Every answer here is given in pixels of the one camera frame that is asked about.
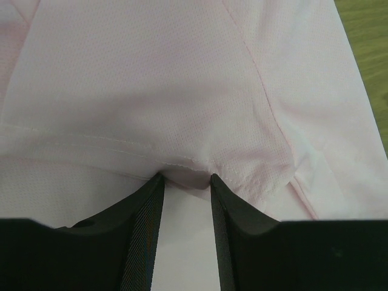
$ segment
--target white fabric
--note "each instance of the white fabric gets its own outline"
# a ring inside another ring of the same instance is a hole
[[[218,290],[210,204],[186,194],[209,200],[212,173],[276,219],[388,217],[332,0],[2,0],[0,112],[1,217],[70,226],[156,172],[184,189],[166,193],[153,290]]]

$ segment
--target black holder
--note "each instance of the black holder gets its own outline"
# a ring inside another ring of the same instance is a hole
[[[0,219],[0,290],[150,290],[163,199],[156,175],[72,228]]]
[[[211,191],[221,291],[388,290],[388,221],[279,222]]]

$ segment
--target mesh texture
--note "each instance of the mesh texture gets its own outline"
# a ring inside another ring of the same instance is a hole
[[[163,195],[154,193],[136,215],[120,291],[150,290],[163,206]]]
[[[230,256],[229,237],[226,227],[227,218],[225,217],[221,203],[214,197],[212,197],[212,212],[221,290],[236,291],[232,258]]]

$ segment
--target stitching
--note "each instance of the stitching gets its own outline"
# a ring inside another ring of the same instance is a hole
[[[18,126],[18,125],[13,125],[13,124],[7,124],[7,126],[10,126],[10,127],[16,127],[18,129],[26,129],[26,130],[31,130],[31,131],[34,131],[34,132],[46,132],[46,133],[51,133],[53,135],[59,135],[59,136],[82,136],[83,138],[95,138],[95,139],[105,139],[107,141],[114,141],[114,142],[120,142],[120,143],[123,143],[123,144],[131,144],[133,146],[140,146],[140,147],[145,147],[147,149],[150,149],[150,150],[157,150],[159,152],[163,152],[162,149],[158,148],[158,147],[154,147],[150,144],[141,144],[140,142],[133,142],[133,141],[123,141],[123,140],[120,140],[120,139],[114,139],[114,138],[105,138],[103,136],[92,136],[92,135],[79,135],[79,134],[76,134],[76,133],[56,133],[56,132],[52,132],[52,131],[49,131],[49,130],[46,130],[46,129],[35,129],[35,128],[32,128],[32,127],[23,127],[23,126]],[[205,161],[201,161],[201,160],[198,160],[198,159],[193,159],[193,158],[190,158],[188,156],[176,156],[178,158],[184,158],[184,159],[188,159],[190,161],[193,161],[193,162],[212,162],[212,163],[215,163],[214,160],[210,159],[210,160],[205,160]]]
[[[105,137],[102,137],[102,136],[79,135],[79,134],[74,134],[74,133],[55,133],[55,132],[51,132],[49,130],[35,129],[35,128],[32,128],[32,127],[31,128],[30,127],[22,127],[22,126],[12,125],[12,124],[7,124],[6,126],[15,127],[15,128],[24,129],[24,130],[31,130],[31,131],[34,131],[34,132],[46,132],[46,133],[51,133],[53,135],[59,135],[59,136],[81,136],[83,138],[88,138],[88,139],[104,139],[104,140],[113,141],[113,142],[120,142],[120,143],[123,143],[123,144],[131,144],[131,145],[134,145],[134,146],[136,145],[136,146],[140,146],[140,147],[144,147],[144,148],[147,148],[147,149],[150,149],[150,150],[154,150],[154,151],[157,151],[157,152],[164,153],[163,149],[160,149],[158,147],[153,147],[150,144],[141,144],[139,142],[123,141],[123,140],[120,140],[120,139],[105,138]],[[134,153],[129,153],[129,152],[125,152],[125,151],[123,151],[123,153],[127,153],[129,155],[136,155]],[[137,156],[138,157],[142,157],[142,158],[148,158],[146,156],[141,156],[141,155],[137,155]],[[213,160],[213,159],[208,159],[208,160],[203,160],[202,161],[202,160],[199,160],[199,159],[190,158],[188,156],[174,156],[174,157],[186,159],[186,160],[191,161],[191,162],[198,162],[198,163],[210,162],[213,165],[217,165],[217,162],[215,160]],[[240,174],[238,172],[236,172],[235,170],[231,169],[230,167],[228,167],[228,166],[226,166],[224,164],[218,164],[218,165],[220,165],[221,167],[223,167],[223,168],[231,171],[232,173],[240,176]]]
[[[52,145],[55,145],[55,146],[57,145],[57,146],[72,146],[72,147],[90,147],[92,149],[109,150],[111,152],[125,153],[125,154],[131,155],[131,156],[138,156],[140,158],[151,159],[152,161],[159,162],[161,164],[168,165],[168,166],[179,166],[179,167],[183,167],[183,168],[187,168],[187,169],[193,170],[195,172],[205,172],[205,173],[207,173],[205,170],[196,170],[196,169],[192,169],[190,167],[187,167],[187,166],[184,166],[184,165],[180,165],[180,164],[171,164],[171,163],[168,163],[168,162],[162,162],[162,161],[160,161],[158,159],[153,159],[153,158],[149,158],[147,156],[137,155],[135,153],[126,152],[126,151],[123,151],[123,150],[115,150],[115,149],[110,149],[110,148],[106,148],[106,147],[98,147],[98,146],[95,146],[95,145],[63,144],[63,143],[60,143],[60,142],[46,142],[46,144],[52,144]]]
[[[270,109],[270,111],[271,111],[272,117],[273,117],[273,119],[275,120],[275,123],[276,123],[276,125],[278,126],[278,128],[279,128],[281,134],[283,135],[284,140],[286,140],[286,143],[288,144],[288,146],[289,146],[290,149],[291,149],[290,142],[287,140],[287,138],[286,138],[284,132],[282,131],[282,129],[281,129],[280,125],[279,125],[278,120],[275,118],[275,115],[273,114],[272,104],[271,104],[271,102],[269,101],[267,89],[266,89],[266,87],[265,87],[265,85],[264,85],[263,77],[261,76],[261,74],[260,74],[260,72],[259,72],[259,68],[258,68],[258,65],[257,65],[257,63],[256,63],[256,61],[255,61],[255,58],[253,57],[253,53],[252,53],[251,49],[249,49],[249,47],[248,47],[248,45],[247,45],[247,42],[245,41],[245,39],[244,39],[244,37],[243,37],[243,33],[242,33],[240,27],[238,26],[238,24],[237,24],[235,18],[233,17],[233,15],[232,15],[232,13],[230,12],[230,10],[227,8],[227,6],[226,6],[226,4],[225,4],[225,0],[221,0],[221,2],[222,2],[222,4],[223,4],[225,10],[226,10],[227,13],[229,14],[230,18],[232,19],[233,23],[235,24],[235,26],[236,26],[236,28],[237,28],[237,31],[239,32],[240,38],[241,38],[241,40],[243,41],[243,43],[244,43],[244,45],[245,45],[245,48],[247,49],[247,51],[248,51],[248,53],[249,53],[249,56],[250,56],[250,58],[252,59],[253,64],[255,65],[256,72],[257,72],[257,74],[258,74],[258,77],[259,77],[261,86],[263,87],[264,95],[265,95],[266,100],[267,100],[267,102],[268,102],[269,109]]]

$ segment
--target green surface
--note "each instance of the green surface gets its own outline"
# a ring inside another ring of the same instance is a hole
[[[388,0],[335,0],[388,155]]]

